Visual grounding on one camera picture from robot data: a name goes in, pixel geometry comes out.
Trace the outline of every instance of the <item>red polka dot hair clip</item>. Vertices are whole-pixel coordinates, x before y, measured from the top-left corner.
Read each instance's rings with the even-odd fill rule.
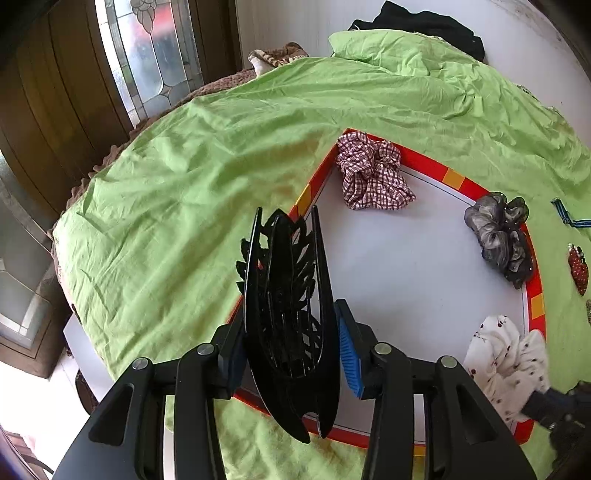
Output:
[[[570,274],[573,276],[579,294],[581,296],[585,295],[587,283],[589,282],[589,267],[585,263],[585,256],[581,247],[569,244],[569,265]]]

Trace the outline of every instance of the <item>white wall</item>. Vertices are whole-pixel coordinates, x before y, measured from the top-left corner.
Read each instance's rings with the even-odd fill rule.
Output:
[[[356,18],[371,21],[383,0],[236,0],[245,65],[255,48],[298,42],[311,56],[332,53],[328,37]],[[591,146],[591,82],[568,45],[527,0],[398,0],[411,12],[449,15],[482,38],[486,62],[556,107]]]

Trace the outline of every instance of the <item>floor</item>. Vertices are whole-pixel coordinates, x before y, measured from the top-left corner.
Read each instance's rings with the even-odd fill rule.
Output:
[[[0,362],[0,424],[20,434],[52,469],[88,419],[74,384],[77,372],[76,360],[65,351],[49,380]]]

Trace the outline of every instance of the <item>black cloth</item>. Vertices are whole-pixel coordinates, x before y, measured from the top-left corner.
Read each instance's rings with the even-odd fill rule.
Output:
[[[485,52],[482,39],[476,37],[472,30],[452,17],[434,14],[433,12],[412,14],[404,7],[387,1],[383,4],[382,11],[375,17],[373,22],[355,20],[349,30],[375,30],[378,28],[404,30],[432,37],[441,37],[476,60],[484,60]]]

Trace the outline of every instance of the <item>orange square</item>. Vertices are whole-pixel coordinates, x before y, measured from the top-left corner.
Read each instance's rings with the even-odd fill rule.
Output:
[[[298,198],[297,202],[295,203],[295,205],[297,206],[298,215],[303,217],[306,214],[306,212],[308,211],[308,208],[310,207],[311,203],[312,203],[311,188],[310,188],[310,184],[308,184],[308,185],[306,185],[306,188],[304,189],[304,191],[301,193],[300,198]]]
[[[537,317],[544,315],[546,310],[544,308],[544,294],[538,293],[535,297],[531,299],[531,307],[530,307],[531,319],[534,320]]]
[[[443,177],[443,183],[450,186],[452,189],[459,190],[465,178],[466,177],[463,177],[455,170],[448,168],[445,176]]]

